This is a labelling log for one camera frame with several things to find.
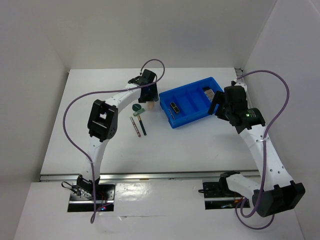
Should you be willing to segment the clear eyeshadow palette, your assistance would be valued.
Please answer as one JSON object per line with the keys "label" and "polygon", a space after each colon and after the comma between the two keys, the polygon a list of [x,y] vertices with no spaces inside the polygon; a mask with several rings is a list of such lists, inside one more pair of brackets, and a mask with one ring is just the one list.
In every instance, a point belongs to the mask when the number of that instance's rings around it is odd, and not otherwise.
{"label": "clear eyeshadow palette", "polygon": [[213,98],[214,98],[214,96],[215,96],[214,91],[209,88],[209,89],[204,90],[204,93],[205,93],[205,95],[207,96],[208,100],[209,100],[210,102],[212,102],[212,100],[213,100]]}

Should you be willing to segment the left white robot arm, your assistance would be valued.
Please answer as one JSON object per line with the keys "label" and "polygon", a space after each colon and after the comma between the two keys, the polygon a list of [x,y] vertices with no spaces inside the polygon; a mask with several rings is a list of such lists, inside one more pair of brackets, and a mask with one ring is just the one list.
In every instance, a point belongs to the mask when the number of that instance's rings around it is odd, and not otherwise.
{"label": "left white robot arm", "polygon": [[108,142],[118,129],[119,113],[134,101],[140,103],[158,100],[157,75],[145,69],[139,76],[127,82],[124,90],[106,100],[95,100],[92,104],[87,128],[89,147],[86,153],[88,163],[77,177],[76,185],[88,200],[99,193],[100,169]]}

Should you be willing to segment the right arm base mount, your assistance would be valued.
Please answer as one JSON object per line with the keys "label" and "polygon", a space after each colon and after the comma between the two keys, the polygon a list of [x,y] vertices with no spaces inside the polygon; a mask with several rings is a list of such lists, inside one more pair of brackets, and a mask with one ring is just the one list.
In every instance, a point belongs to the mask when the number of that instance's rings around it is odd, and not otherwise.
{"label": "right arm base mount", "polygon": [[202,189],[199,189],[198,193],[204,197],[206,210],[234,209],[244,199],[237,192],[224,191],[218,182],[203,182]]}

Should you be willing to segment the beige makeup sponge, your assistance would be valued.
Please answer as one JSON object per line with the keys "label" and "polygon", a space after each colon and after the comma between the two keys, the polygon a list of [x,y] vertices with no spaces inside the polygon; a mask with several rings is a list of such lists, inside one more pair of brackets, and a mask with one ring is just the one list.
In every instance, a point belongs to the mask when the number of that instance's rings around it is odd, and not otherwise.
{"label": "beige makeup sponge", "polygon": [[149,110],[153,110],[154,107],[155,107],[155,102],[154,101],[149,101],[147,103],[147,107],[148,107]]}

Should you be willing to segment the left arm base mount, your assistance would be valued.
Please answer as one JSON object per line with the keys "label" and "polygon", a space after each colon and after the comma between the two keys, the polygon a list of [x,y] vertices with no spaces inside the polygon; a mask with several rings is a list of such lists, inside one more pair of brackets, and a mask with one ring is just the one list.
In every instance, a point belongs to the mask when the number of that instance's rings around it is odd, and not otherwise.
{"label": "left arm base mount", "polygon": [[[69,213],[84,213],[94,210],[94,199],[90,194],[66,181],[63,181],[61,186],[70,191],[67,208]],[[96,208],[99,212],[114,211],[115,190],[115,184],[102,184],[97,187]]]}

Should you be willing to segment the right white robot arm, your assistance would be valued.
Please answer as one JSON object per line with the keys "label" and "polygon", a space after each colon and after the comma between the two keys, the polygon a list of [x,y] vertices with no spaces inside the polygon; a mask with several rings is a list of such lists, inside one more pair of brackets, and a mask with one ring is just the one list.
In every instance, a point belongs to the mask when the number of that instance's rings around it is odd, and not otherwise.
{"label": "right white robot arm", "polygon": [[218,190],[223,196],[239,193],[253,205],[261,217],[292,210],[306,193],[296,183],[278,156],[269,137],[270,127],[257,108],[249,108],[247,89],[240,84],[227,86],[213,95],[208,114],[215,115],[235,127],[247,145],[261,176],[257,184],[239,171],[222,173]]}

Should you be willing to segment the black square powder compact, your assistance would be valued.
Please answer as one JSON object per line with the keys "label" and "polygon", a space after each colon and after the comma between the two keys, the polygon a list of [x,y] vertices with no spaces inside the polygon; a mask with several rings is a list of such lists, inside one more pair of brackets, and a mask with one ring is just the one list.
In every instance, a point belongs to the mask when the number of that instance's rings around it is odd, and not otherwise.
{"label": "black square powder compact", "polygon": [[208,87],[208,86],[203,87],[202,90],[203,90],[204,92],[207,92],[207,91],[212,92],[212,91],[213,91],[213,90],[212,90],[210,87]]}

